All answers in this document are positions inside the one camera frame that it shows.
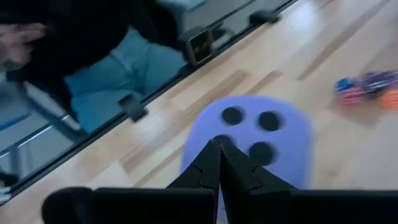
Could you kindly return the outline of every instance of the person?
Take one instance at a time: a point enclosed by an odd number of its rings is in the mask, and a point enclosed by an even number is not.
[[[128,0],[7,3],[7,7],[0,5],[0,13],[14,13],[13,17],[41,24],[5,29],[8,36],[23,33],[16,43],[6,42],[9,55],[3,69],[23,66],[7,77],[54,83],[62,79],[72,96],[71,107],[88,133],[122,111],[120,99],[127,95],[142,99],[186,64],[179,51],[149,42],[131,26]],[[32,36],[24,37],[26,32]]]

